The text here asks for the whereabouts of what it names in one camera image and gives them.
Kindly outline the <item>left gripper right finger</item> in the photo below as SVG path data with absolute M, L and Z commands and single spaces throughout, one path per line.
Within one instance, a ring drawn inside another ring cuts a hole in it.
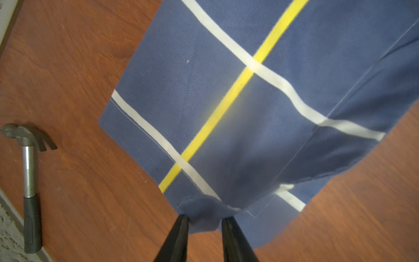
M 259 262 L 234 217 L 222 220 L 222 238 L 225 262 Z

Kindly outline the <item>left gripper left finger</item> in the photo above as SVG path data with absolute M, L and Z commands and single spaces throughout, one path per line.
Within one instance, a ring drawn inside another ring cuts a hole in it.
M 185 262 L 189 236 L 189 218 L 179 215 L 154 262 Z

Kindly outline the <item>blue plaid pillowcase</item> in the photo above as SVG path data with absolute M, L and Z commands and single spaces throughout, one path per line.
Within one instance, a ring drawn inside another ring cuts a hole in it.
M 418 98 L 418 1 L 164 1 L 99 125 L 191 234 L 257 248 Z

